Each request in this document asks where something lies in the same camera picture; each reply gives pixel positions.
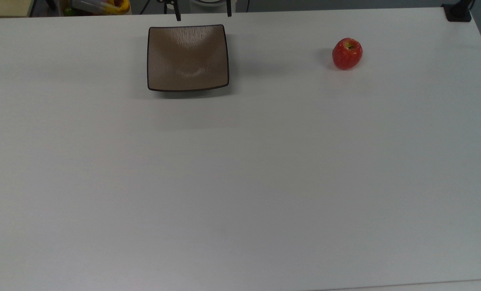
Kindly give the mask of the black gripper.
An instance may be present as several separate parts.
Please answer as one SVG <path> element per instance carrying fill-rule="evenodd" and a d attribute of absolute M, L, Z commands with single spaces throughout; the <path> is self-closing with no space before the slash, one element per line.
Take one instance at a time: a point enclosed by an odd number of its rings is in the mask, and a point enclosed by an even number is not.
<path fill-rule="evenodd" d="M 167 7 L 174 7 L 174 14 L 176 16 L 177 21 L 181 21 L 181 13 L 178 5 L 177 0 L 158 0 L 159 3 Z M 226 0 L 226 13 L 228 17 L 232 16 L 232 0 Z"/>

